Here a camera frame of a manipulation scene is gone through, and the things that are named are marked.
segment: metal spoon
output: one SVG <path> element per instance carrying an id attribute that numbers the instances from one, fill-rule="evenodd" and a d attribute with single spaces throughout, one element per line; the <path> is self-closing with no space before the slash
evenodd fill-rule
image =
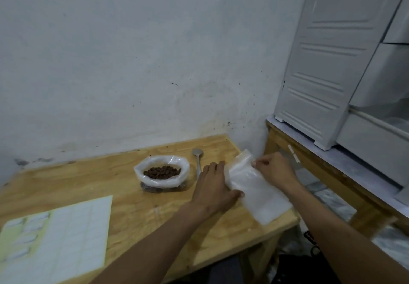
<path id="1" fill-rule="evenodd" d="M 196 156 L 197 159 L 197 180 L 199 179 L 199 175 L 202 172 L 202 168 L 200 166 L 200 156 L 203 155 L 203 151 L 200 148 L 194 148 L 192 149 L 192 154 Z"/>

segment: bowl of coffee beans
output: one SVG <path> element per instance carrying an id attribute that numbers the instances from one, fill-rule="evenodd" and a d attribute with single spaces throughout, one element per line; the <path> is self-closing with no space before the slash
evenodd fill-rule
<path id="1" fill-rule="evenodd" d="M 141 187 L 150 192 L 183 188 L 189 170 L 190 164 L 186 158 L 172 155 L 149 156 L 134 167 Z"/>

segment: hand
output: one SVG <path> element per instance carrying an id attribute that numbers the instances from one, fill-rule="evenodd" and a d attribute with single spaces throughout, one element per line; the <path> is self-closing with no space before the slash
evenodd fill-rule
<path id="1" fill-rule="evenodd" d="M 284 193 L 300 184 L 294 170 L 289 164 L 289 160 L 284 158 L 279 152 L 257 158 L 252 162 L 252 166 L 260 171 L 268 183 Z"/>
<path id="2" fill-rule="evenodd" d="M 240 190 L 229 190 L 225 185 L 225 162 L 211 163 L 203 168 L 193 193 L 192 205 L 202 210 L 204 217 L 219 211 L 227 211 L 244 193 Z"/>

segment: sheet of paper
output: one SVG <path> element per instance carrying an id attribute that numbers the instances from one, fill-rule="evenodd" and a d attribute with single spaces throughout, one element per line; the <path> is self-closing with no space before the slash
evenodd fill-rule
<path id="1" fill-rule="evenodd" d="M 8 221 L 0 233 L 0 283 L 54 284 L 105 262 L 112 196 Z"/>

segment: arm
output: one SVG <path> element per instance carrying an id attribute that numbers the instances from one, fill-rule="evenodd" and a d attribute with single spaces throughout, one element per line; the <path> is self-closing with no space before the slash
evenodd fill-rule
<path id="1" fill-rule="evenodd" d="M 118 257 L 91 283 L 160 283 L 200 224 L 212 214 L 231 208 L 243 194 L 226 188 L 224 164 L 222 161 L 205 166 L 192 200 L 157 230 Z"/>
<path id="2" fill-rule="evenodd" d="M 343 284 L 409 282 L 405 268 L 310 194 L 280 153 L 260 157 L 253 166 L 289 198 Z"/>

